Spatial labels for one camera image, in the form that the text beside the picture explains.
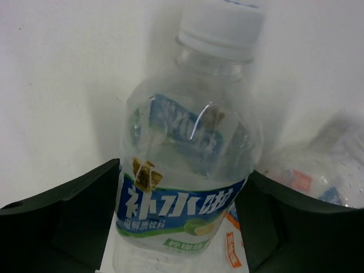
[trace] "white background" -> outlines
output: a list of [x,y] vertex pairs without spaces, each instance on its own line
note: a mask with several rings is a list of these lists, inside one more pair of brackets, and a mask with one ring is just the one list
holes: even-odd
[[[364,1],[269,0],[255,76],[268,149],[364,111]],[[127,96],[171,63],[182,0],[0,0],[0,207],[118,157]]]

